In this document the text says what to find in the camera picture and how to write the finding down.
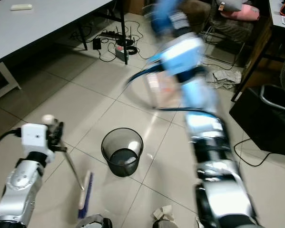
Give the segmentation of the black power strip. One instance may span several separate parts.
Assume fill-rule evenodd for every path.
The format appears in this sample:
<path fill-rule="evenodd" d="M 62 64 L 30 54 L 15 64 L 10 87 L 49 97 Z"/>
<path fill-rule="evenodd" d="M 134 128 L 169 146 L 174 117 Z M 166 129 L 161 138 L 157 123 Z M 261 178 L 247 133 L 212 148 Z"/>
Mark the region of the black power strip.
<path fill-rule="evenodd" d="M 121 39 L 122 35 L 119 32 L 109 31 L 109 32 L 101 32 L 99 34 L 101 37 L 112 38 L 112 39 Z"/>

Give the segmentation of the pink cushion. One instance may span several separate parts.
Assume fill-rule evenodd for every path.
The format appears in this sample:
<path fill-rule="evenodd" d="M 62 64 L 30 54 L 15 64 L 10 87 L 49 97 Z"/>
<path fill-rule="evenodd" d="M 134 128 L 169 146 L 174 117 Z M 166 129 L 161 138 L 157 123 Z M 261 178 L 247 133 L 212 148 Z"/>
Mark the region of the pink cushion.
<path fill-rule="evenodd" d="M 240 11 L 221 11 L 221 16 L 237 21 L 258 21 L 260 13 L 257 7 L 243 4 Z"/>

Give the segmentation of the grey cushion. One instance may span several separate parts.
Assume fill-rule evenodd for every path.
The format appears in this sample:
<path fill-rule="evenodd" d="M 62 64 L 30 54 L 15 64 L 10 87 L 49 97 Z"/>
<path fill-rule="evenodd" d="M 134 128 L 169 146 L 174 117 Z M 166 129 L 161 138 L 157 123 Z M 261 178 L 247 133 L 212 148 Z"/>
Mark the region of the grey cushion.
<path fill-rule="evenodd" d="M 238 12 L 247 0 L 216 0 L 219 11 Z"/>

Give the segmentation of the broom with blue bristles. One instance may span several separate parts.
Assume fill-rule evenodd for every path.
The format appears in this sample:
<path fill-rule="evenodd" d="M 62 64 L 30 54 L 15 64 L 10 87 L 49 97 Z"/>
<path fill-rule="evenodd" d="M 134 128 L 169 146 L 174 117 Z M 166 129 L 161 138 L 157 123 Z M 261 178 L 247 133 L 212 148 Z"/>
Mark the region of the broom with blue bristles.
<path fill-rule="evenodd" d="M 47 141 L 49 146 L 49 133 L 55 128 L 56 124 L 60 121 L 57 120 L 53 115 L 47 114 L 42 116 L 42 123 L 48 127 L 47 130 Z M 79 198 L 79 212 L 78 219 L 85 219 L 88 214 L 90 196 L 92 194 L 92 181 L 94 179 L 94 175 L 91 170 L 86 170 L 82 172 L 81 170 L 77 170 L 75 163 L 72 159 L 72 156 L 67 152 L 63 153 L 64 158 L 68 162 L 69 167 L 71 168 L 77 182 L 79 183 L 80 188 L 80 198 Z"/>

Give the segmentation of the white table base frame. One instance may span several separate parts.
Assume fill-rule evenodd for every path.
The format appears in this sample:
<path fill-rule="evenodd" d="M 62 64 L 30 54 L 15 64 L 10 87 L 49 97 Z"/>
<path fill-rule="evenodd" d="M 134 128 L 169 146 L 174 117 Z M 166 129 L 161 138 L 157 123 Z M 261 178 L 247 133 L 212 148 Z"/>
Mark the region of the white table base frame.
<path fill-rule="evenodd" d="M 0 62 L 0 75 L 3 76 L 3 78 L 5 78 L 7 81 L 7 85 L 4 85 L 0 88 L 0 98 L 14 89 L 22 89 L 22 87 L 19 85 L 17 80 L 14 78 L 10 70 L 3 62 Z"/>

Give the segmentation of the brown dustpan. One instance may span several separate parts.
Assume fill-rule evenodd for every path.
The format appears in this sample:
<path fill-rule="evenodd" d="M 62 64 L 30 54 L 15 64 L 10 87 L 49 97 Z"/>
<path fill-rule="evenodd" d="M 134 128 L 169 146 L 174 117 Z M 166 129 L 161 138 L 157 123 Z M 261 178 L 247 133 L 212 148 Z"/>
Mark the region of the brown dustpan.
<path fill-rule="evenodd" d="M 181 104 L 179 85 L 165 71 L 136 73 L 126 82 L 124 96 L 144 109 L 177 108 Z"/>

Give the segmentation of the crumpled grey paper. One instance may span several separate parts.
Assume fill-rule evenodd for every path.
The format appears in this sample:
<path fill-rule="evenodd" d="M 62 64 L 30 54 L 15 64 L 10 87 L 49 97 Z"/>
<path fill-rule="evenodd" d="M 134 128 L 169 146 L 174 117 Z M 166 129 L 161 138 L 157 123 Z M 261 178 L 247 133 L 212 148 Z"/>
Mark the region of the crumpled grey paper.
<path fill-rule="evenodd" d="M 210 83 L 214 88 L 232 89 L 242 81 L 240 71 L 232 70 L 214 70 L 207 74 L 206 82 Z"/>

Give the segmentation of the grey robot left foot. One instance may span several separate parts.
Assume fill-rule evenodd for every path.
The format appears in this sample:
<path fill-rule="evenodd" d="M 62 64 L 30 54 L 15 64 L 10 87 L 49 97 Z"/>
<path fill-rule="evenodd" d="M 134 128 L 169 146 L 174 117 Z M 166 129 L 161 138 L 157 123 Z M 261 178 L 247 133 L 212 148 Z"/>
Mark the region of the grey robot left foot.
<path fill-rule="evenodd" d="M 113 228 L 113 224 L 110 219 L 100 214 L 94 214 L 81 219 L 77 228 Z"/>

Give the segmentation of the long white table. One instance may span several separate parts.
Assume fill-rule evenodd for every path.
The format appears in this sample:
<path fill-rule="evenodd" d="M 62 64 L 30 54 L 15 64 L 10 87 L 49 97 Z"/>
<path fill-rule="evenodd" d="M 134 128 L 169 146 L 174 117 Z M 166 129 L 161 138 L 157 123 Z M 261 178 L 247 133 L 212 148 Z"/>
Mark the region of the long white table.
<path fill-rule="evenodd" d="M 0 62 L 110 2 L 124 10 L 124 0 L 0 0 Z M 32 4 L 33 8 L 11 11 L 14 4 Z"/>

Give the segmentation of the grey power strip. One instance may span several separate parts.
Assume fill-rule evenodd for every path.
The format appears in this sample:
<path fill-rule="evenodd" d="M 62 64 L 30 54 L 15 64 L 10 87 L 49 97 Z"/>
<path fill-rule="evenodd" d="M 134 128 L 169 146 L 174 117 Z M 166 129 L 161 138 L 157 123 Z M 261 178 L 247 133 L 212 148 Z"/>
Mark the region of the grey power strip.
<path fill-rule="evenodd" d="M 116 46 L 115 47 L 115 56 L 116 58 L 120 59 L 121 61 L 127 62 L 128 60 L 128 55 L 127 52 L 124 51 L 123 46 Z"/>

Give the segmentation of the brown cardboard box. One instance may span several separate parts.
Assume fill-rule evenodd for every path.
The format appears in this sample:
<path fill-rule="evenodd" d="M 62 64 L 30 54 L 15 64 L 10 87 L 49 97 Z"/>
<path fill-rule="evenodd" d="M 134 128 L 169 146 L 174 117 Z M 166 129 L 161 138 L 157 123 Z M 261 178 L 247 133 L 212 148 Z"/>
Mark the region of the brown cardboard box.
<path fill-rule="evenodd" d="M 123 7 L 127 13 L 144 15 L 145 0 L 124 0 Z"/>

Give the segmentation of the black mesh waste bin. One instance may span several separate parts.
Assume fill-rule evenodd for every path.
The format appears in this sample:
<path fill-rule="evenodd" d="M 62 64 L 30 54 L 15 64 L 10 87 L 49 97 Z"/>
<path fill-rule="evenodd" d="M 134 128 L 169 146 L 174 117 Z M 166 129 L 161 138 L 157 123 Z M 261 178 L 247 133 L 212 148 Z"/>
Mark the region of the black mesh waste bin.
<path fill-rule="evenodd" d="M 101 152 L 110 171 L 119 177 L 131 176 L 138 169 L 144 141 L 131 128 L 117 128 L 105 135 Z"/>

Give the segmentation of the dark brown ottoman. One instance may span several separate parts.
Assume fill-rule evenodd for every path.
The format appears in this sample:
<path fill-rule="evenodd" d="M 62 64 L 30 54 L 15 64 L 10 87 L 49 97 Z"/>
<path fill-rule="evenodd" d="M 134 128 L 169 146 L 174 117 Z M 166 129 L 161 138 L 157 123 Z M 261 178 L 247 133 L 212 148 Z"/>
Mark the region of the dark brown ottoman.
<path fill-rule="evenodd" d="M 203 0 L 184 0 L 179 6 L 191 24 L 203 23 L 210 13 L 210 4 Z"/>

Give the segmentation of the grey robot foot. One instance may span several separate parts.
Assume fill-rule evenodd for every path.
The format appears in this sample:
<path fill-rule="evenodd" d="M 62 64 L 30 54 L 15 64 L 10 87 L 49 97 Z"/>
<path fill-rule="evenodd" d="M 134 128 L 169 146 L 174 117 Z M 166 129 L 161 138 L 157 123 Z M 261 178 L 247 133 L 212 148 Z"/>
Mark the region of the grey robot foot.
<path fill-rule="evenodd" d="M 175 223 L 173 208 L 171 205 L 166 205 L 156 209 L 152 215 L 155 218 L 152 228 L 179 228 Z"/>
<path fill-rule="evenodd" d="M 113 228 L 113 224 L 110 219 L 100 214 L 94 214 L 81 219 L 77 228 Z"/>

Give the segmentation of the small white oblong object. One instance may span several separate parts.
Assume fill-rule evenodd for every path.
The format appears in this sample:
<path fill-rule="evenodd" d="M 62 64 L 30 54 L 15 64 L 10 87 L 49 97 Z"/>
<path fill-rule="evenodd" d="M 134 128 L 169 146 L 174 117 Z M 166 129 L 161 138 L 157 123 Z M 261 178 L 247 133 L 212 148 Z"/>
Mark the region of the small white oblong object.
<path fill-rule="evenodd" d="M 14 4 L 10 7 L 11 11 L 30 10 L 33 8 L 32 4 Z"/>

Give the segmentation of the grey robot right foot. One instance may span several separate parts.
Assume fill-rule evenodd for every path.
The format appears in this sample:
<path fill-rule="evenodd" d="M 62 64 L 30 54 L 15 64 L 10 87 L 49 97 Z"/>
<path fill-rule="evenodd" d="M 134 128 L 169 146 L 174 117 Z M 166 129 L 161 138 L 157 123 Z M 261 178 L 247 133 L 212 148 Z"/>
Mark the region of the grey robot right foot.
<path fill-rule="evenodd" d="M 171 205 L 166 205 L 156 209 L 152 215 L 155 218 L 152 228 L 179 228 L 175 223 L 173 208 Z"/>

